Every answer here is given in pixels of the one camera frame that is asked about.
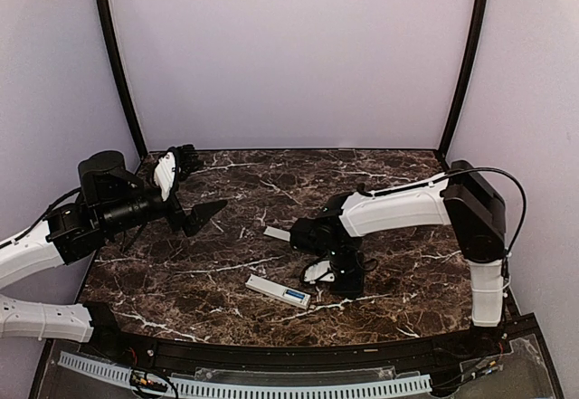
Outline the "blue battery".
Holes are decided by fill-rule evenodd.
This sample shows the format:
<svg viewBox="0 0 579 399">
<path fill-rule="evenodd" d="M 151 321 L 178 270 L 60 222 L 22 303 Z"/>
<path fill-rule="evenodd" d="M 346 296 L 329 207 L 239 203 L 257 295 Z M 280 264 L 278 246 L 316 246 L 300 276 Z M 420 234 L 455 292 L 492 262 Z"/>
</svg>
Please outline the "blue battery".
<svg viewBox="0 0 579 399">
<path fill-rule="evenodd" d="M 293 289 L 285 289 L 283 292 L 283 297 L 287 300 L 294 301 L 295 303 L 300 305 L 306 304 L 308 300 L 306 294 Z"/>
</svg>

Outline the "white remote control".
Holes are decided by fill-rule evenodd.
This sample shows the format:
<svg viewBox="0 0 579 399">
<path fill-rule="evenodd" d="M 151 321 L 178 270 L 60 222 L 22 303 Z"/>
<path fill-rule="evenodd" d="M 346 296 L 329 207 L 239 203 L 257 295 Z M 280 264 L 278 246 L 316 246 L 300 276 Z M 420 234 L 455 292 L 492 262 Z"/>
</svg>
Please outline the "white remote control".
<svg viewBox="0 0 579 399">
<path fill-rule="evenodd" d="M 307 309 L 309 306 L 309 303 L 310 303 L 310 299 L 311 299 L 311 296 L 308 293 L 297 290 L 297 291 L 302 292 L 302 293 L 307 295 L 307 297 L 308 297 L 307 303 L 304 305 L 300 305 L 300 304 L 295 303 L 294 301 L 287 300 L 283 297 L 283 292 L 285 289 L 291 289 L 291 288 L 280 285 L 280 284 L 273 282 L 273 281 L 270 281 L 270 280 L 266 280 L 262 277 L 258 277 L 258 276 L 253 275 L 253 274 L 245 282 L 245 286 L 250 290 L 254 290 L 262 295 L 268 296 L 268 297 L 275 299 L 277 301 L 280 301 L 280 302 L 284 302 L 286 304 L 289 304 L 289 305 L 296 307 L 296 308 L 299 308 L 299 309 Z"/>
</svg>

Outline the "white remote battery cover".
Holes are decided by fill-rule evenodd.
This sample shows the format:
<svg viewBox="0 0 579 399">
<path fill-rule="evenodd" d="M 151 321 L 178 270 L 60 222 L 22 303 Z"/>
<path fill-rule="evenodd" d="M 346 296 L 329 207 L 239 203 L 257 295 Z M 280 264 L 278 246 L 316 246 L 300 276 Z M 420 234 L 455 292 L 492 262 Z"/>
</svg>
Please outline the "white remote battery cover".
<svg viewBox="0 0 579 399">
<path fill-rule="evenodd" d="M 278 239 L 284 242 L 290 241 L 290 232 L 281 230 L 279 228 L 274 228 L 271 226 L 267 226 L 263 232 L 264 235 L 269 236 L 274 239 Z"/>
</svg>

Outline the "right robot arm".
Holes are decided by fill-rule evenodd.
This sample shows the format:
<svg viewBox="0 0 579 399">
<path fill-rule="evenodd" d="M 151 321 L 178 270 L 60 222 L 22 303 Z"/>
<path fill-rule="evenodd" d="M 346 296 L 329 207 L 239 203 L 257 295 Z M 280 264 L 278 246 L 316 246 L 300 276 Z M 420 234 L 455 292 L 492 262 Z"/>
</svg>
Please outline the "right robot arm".
<svg viewBox="0 0 579 399">
<path fill-rule="evenodd" d="M 330 197 L 315 217 L 299 218 L 289 230 L 293 249 L 318 257 L 303 271 L 303 281 L 316 283 L 332 276 L 332 294 L 357 299 L 369 270 L 360 252 L 365 236 L 449 225 L 470 268 L 475 327 L 462 336 L 461 348 L 468 356 L 483 356 L 497 341 L 494 327 L 503 316 L 512 251 L 505 242 L 506 203 L 484 178 L 486 171 L 458 160 L 448 171 L 421 181 L 380 190 L 360 185 Z"/>
</svg>

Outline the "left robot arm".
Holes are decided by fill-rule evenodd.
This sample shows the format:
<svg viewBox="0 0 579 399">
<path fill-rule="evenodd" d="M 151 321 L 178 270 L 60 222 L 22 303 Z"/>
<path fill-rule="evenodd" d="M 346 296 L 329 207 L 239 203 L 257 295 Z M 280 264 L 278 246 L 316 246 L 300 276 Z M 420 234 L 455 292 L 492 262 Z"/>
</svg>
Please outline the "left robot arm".
<svg viewBox="0 0 579 399">
<path fill-rule="evenodd" d="M 62 195 L 26 230 L 1 243 L 1 285 L 88 257 L 116 235 L 159 219 L 171 231 L 196 235 L 227 205 L 218 200 L 185 212 L 176 193 L 202 166 L 194 146 L 171 147 L 157 160 L 152 182 L 126 168 L 123 154 L 101 151 L 78 165 L 79 187 Z M 92 342 L 108 359 L 128 351 L 105 303 L 53 305 L 1 298 L 1 336 Z"/>
</svg>

